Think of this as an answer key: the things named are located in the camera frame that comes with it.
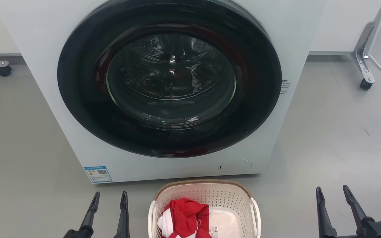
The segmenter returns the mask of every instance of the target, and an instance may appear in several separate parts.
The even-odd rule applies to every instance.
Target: gray floor
[[[92,185],[27,66],[12,68],[0,77],[0,238],[62,237],[78,228],[96,191],[94,237],[115,234],[122,191],[131,237],[147,237],[152,198],[175,179]],[[366,92],[349,57],[310,56],[266,173],[227,177],[252,191],[262,237],[317,237],[319,185],[339,235],[355,234],[343,184],[381,220],[381,72],[371,70],[377,83]]]

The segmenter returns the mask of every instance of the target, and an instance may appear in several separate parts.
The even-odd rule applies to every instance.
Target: white plastic basket
[[[260,210],[251,193],[237,182],[216,179],[173,182],[161,188],[149,207],[149,238],[161,238],[157,221],[165,206],[184,197],[210,206],[209,223],[217,226],[219,238],[260,238]]]

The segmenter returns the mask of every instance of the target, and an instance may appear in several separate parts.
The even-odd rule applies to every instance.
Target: washing machine door
[[[60,93],[100,139],[154,157],[224,149],[255,131],[281,88],[258,21],[216,0],[112,0],[74,29]]]

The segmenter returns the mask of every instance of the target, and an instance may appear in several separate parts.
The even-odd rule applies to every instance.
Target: label tag
[[[85,167],[86,173],[91,178],[92,183],[112,182],[111,176],[105,166]]]
[[[217,226],[210,226],[208,233],[212,238],[218,238],[218,228]]]
[[[282,80],[280,94],[286,94],[289,87],[290,87],[290,82],[288,80]]]

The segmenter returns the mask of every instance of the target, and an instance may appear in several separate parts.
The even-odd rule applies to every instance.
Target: basket handle
[[[261,217],[260,217],[260,209],[258,208],[257,202],[251,197],[252,206],[255,209],[256,217],[257,217],[257,238],[261,236]]]
[[[149,206],[149,212],[148,212],[148,237],[149,238],[153,238],[152,216],[154,214],[154,208],[155,208],[155,200]]]

